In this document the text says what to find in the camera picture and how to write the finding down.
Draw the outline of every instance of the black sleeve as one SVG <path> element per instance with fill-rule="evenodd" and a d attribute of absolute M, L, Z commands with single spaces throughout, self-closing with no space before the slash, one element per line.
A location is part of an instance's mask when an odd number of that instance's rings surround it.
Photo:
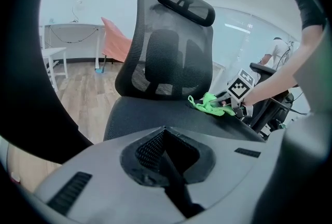
<path fill-rule="evenodd" d="M 320 11 L 314 0 L 295 0 L 302 20 L 302 30 L 313 25 L 325 26 L 325 15 Z"/>

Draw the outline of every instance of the chair headrest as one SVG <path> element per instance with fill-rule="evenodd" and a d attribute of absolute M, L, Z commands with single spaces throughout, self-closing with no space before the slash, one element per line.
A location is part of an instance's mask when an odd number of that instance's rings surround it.
<path fill-rule="evenodd" d="M 203 0 L 158 0 L 158 2 L 204 27 L 211 26 L 215 19 L 213 7 Z"/>

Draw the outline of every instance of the person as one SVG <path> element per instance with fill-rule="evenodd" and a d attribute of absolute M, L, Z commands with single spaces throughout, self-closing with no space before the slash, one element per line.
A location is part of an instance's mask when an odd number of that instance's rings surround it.
<path fill-rule="evenodd" d="M 271 46 L 266 51 L 259 64 L 266 65 L 273 57 L 273 69 L 280 69 L 292 56 L 293 49 L 291 44 L 287 44 L 281 38 L 273 39 Z"/>
<path fill-rule="evenodd" d="M 243 103 L 247 106 L 276 96 L 294 87 L 297 84 L 294 78 L 295 72 L 298 71 L 320 43 L 323 27 L 326 22 L 325 15 L 314 0 L 295 1 L 299 7 L 302 20 L 300 46 L 293 56 L 273 76 L 256 85 L 244 98 Z"/>

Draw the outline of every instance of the chair seat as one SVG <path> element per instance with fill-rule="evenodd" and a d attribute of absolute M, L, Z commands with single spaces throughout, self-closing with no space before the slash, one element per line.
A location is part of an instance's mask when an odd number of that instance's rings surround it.
<path fill-rule="evenodd" d="M 154 127 L 176 127 L 202 134 L 264 142 L 234 116 L 221 117 L 194 109 L 188 101 L 153 101 L 120 97 L 109 115 L 104 141 Z"/>

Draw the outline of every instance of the white desk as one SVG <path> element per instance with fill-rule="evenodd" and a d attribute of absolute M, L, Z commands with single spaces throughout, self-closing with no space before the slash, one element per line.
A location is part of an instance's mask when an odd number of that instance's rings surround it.
<path fill-rule="evenodd" d="M 44 59 L 48 59 L 48 68 L 46 68 L 46 71 L 50 71 L 50 74 L 48 74 L 51 77 L 52 80 L 52 86 L 54 87 L 54 90 L 58 91 L 58 86 L 56 82 L 56 76 L 65 76 L 68 78 L 68 71 L 67 71 L 67 62 L 66 62 L 66 47 L 60 47 L 60 48 L 48 48 L 48 49 L 42 49 L 41 54 Z M 63 73 L 54 73 L 53 67 L 56 65 L 57 61 L 53 63 L 52 55 L 63 52 L 63 67 L 64 72 Z"/>
<path fill-rule="evenodd" d="M 67 28 L 69 28 L 69 27 L 84 27 L 84 28 L 87 28 L 87 27 L 91 27 L 91 28 L 98 29 L 97 42 L 96 42 L 96 46 L 95 46 L 95 68 L 96 69 L 99 68 L 99 48 L 100 48 L 100 42 L 102 40 L 102 37 L 104 37 L 104 35 L 105 35 L 104 24 L 69 22 L 69 23 L 46 24 L 44 26 L 45 26 L 45 28 L 46 27 L 52 27 L 54 29 L 59 28 L 59 27 L 61 27 L 61 28 L 66 28 L 66 27 Z"/>

